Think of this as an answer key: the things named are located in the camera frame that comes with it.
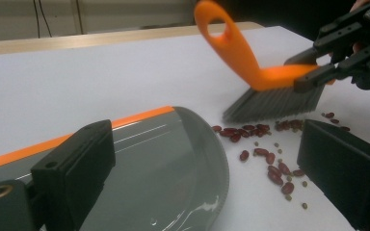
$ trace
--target dustpan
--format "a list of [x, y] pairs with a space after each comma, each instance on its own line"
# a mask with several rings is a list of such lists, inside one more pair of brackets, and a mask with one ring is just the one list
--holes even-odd
[[[211, 127], [181, 107], [112, 125], [116, 166], [81, 230], [208, 230], [229, 184], [225, 152]], [[37, 147], [0, 158], [0, 181], [30, 181], [30, 167], [51, 150], [28, 153]], [[11, 159], [15, 154], [23, 156]]]

